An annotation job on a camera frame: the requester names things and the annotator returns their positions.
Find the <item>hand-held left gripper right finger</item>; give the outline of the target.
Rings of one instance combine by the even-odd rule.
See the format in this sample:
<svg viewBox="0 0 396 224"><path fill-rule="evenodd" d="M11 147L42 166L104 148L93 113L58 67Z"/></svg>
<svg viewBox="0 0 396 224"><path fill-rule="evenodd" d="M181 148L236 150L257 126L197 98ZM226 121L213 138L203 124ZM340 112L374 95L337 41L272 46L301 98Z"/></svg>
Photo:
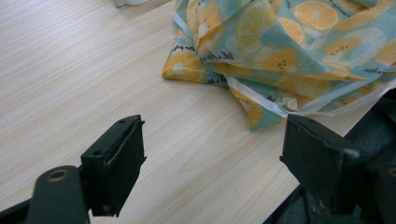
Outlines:
<svg viewBox="0 0 396 224"><path fill-rule="evenodd" d="M319 122L289 115L280 160L326 210L348 214L371 153Z"/></svg>

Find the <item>citrus print cloth bag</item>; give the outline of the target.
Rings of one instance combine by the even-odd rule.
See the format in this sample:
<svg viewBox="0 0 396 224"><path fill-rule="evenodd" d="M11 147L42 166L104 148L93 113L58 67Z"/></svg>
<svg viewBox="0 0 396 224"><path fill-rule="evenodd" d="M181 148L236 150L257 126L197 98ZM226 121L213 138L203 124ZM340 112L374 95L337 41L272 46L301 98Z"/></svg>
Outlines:
<svg viewBox="0 0 396 224"><path fill-rule="evenodd" d="M163 77L228 88L253 130L396 88L396 0L177 0Z"/></svg>

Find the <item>white plastic tray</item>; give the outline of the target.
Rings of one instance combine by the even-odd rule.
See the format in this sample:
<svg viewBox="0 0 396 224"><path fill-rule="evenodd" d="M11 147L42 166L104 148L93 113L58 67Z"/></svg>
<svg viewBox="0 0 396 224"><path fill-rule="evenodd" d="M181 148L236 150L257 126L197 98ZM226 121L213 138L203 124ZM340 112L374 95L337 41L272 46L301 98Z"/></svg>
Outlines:
<svg viewBox="0 0 396 224"><path fill-rule="evenodd" d="M150 0L112 0L115 7L124 6L140 6L146 4Z"/></svg>

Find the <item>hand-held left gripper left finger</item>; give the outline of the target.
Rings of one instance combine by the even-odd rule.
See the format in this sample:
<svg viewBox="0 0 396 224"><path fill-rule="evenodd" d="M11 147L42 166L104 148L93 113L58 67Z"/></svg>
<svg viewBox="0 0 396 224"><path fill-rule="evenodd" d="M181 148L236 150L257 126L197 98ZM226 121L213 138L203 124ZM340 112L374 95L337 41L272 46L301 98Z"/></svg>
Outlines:
<svg viewBox="0 0 396 224"><path fill-rule="evenodd" d="M88 207L95 217L120 214L146 160L140 115L116 121L82 155Z"/></svg>

